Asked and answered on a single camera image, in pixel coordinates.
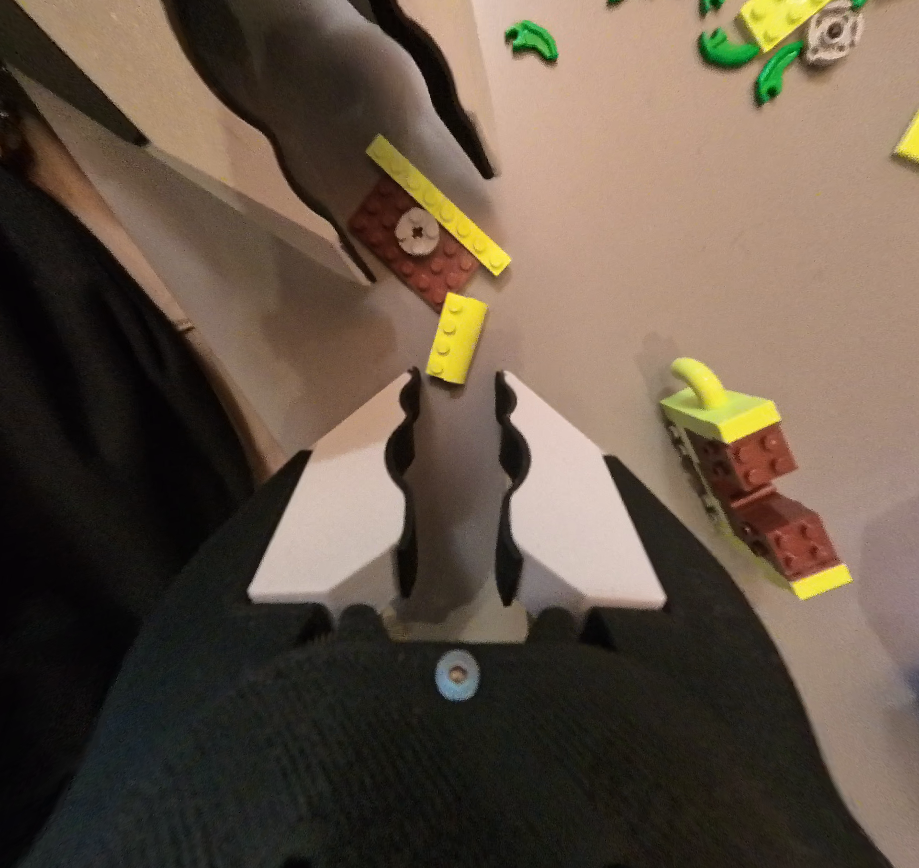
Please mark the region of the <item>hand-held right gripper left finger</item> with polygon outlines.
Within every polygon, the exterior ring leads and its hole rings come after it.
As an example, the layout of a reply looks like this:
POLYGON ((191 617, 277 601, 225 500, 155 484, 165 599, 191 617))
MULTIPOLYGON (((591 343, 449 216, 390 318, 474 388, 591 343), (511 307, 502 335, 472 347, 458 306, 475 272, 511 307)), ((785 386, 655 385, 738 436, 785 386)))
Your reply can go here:
POLYGON ((409 598, 418 571, 415 459, 418 368, 321 437, 247 588, 254 604, 317 603, 334 617, 409 598))

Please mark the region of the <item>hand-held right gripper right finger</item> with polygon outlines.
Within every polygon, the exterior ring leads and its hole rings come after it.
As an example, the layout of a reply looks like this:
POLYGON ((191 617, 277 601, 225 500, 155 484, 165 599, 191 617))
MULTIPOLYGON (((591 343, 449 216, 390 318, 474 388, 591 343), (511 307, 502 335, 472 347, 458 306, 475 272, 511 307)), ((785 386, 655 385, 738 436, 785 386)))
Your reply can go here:
POLYGON ((664 589, 601 448, 513 373, 497 372, 494 386, 509 482, 494 566, 503 605, 532 616, 662 609, 664 589))

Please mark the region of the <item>brown and lime brick assembly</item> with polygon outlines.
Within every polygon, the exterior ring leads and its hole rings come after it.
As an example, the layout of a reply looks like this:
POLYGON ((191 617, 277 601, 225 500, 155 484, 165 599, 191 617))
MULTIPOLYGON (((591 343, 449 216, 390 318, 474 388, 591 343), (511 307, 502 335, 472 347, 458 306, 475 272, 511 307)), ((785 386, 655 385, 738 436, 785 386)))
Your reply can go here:
POLYGON ((510 266, 511 256, 383 135, 366 152, 381 177, 348 228, 432 310, 479 267, 497 277, 510 266))

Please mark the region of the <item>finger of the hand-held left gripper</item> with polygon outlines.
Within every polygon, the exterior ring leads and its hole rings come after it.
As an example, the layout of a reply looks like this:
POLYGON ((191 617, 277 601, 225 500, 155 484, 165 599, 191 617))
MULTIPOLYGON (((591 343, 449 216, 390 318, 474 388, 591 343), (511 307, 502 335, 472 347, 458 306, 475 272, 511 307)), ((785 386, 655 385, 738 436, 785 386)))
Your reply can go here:
POLYGON ((497 176, 492 93, 472 0, 369 0, 386 35, 413 59, 442 123, 475 165, 497 176))
POLYGON ((202 79, 164 0, 12 0, 137 128, 146 151, 309 259, 359 285, 370 268, 295 192, 269 139, 202 79))

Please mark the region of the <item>brown and lime trunk build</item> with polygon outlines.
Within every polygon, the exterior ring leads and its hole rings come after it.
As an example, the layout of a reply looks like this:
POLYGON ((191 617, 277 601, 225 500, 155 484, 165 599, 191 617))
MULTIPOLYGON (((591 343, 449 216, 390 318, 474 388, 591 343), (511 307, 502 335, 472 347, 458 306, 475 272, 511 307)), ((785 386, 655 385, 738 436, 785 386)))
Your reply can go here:
POLYGON ((693 358, 671 373, 684 387, 660 401, 661 415, 712 525, 798 599, 851 584, 821 516, 775 486, 798 469, 775 403, 725 388, 693 358))

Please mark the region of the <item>lime curved slope brick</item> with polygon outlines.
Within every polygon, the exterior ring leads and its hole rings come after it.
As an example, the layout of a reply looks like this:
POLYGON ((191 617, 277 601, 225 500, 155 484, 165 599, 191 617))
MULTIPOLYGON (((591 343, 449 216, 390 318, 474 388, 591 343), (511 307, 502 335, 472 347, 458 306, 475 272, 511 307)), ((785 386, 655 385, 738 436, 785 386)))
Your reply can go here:
POLYGON ((486 303, 447 293, 426 364, 429 376, 446 383, 465 384, 487 313, 486 303))

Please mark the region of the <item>grey round plate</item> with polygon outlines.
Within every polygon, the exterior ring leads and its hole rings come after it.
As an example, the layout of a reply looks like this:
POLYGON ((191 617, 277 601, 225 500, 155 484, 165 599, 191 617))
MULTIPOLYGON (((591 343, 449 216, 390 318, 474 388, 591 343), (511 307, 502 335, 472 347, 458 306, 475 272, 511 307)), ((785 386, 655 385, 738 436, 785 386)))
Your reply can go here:
POLYGON ((809 67, 829 68, 848 57, 864 31, 862 10, 851 0, 834 0, 810 19, 801 56, 809 67))

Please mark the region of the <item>person's black clothing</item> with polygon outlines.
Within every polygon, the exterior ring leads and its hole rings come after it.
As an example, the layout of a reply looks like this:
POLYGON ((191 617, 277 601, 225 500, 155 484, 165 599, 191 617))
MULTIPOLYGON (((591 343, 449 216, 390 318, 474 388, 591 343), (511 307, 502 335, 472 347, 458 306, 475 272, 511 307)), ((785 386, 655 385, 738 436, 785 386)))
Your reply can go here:
POLYGON ((2 166, 2 866, 72 781, 144 619, 253 490, 184 338, 2 166))

